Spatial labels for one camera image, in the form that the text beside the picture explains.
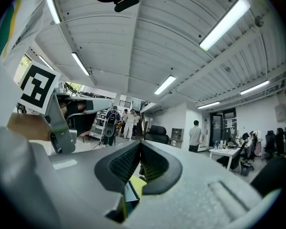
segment chair headrest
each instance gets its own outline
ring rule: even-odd
[[[166,129],[163,126],[152,125],[151,129],[149,130],[149,134],[165,135],[166,134]]]

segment white pants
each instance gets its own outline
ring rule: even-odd
[[[131,138],[133,135],[133,122],[126,122],[125,128],[124,128],[124,138]]]

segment ceiling light fixture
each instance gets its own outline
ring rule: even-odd
[[[213,106],[213,105],[217,105],[217,104],[220,104],[220,102],[215,102],[215,103],[203,105],[203,106],[198,107],[197,109],[204,109],[204,108],[207,108],[207,107],[210,107],[210,106]]]
[[[170,75],[166,81],[157,89],[157,91],[154,92],[154,94],[159,95],[161,92],[163,92],[170,84],[172,84],[176,80],[176,77],[173,77]]]
[[[267,84],[269,84],[269,83],[270,83],[270,81],[265,81],[265,82],[263,82],[263,83],[260,83],[259,85],[256,85],[256,86],[254,86],[254,87],[251,87],[251,88],[249,88],[249,89],[247,89],[247,90],[244,90],[244,91],[240,92],[240,94],[241,94],[241,95],[244,95],[244,94],[246,94],[246,93],[248,93],[248,92],[254,91],[255,89],[260,88],[260,87],[262,87],[262,86],[265,86],[265,85],[267,85]]]
[[[85,66],[83,65],[82,61],[80,60],[79,56],[77,55],[76,52],[72,52],[71,53],[72,57],[75,59],[75,61],[77,62],[77,64],[80,66],[80,68],[82,69],[82,71],[84,71],[84,73],[86,75],[90,75],[90,73],[87,71],[87,69],[85,68]]]
[[[215,25],[199,46],[208,51],[250,8],[247,0],[237,0],[231,9]]]
[[[48,64],[48,62],[46,62],[41,56],[38,56],[38,58],[40,58],[41,61],[44,62],[45,65],[47,65],[51,70],[54,70],[54,69]]]
[[[48,7],[50,9],[51,15],[54,19],[55,24],[59,24],[61,22],[61,18],[57,12],[57,8],[54,0],[47,0]]]

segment green stripe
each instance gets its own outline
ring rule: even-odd
[[[0,55],[2,54],[2,51],[9,40],[10,22],[13,17],[13,13],[14,13],[14,6],[11,4],[6,10],[6,14],[4,16],[2,25],[0,27]]]

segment table leg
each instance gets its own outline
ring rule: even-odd
[[[230,170],[231,163],[232,163],[232,157],[230,156],[228,166],[227,166],[227,170]]]

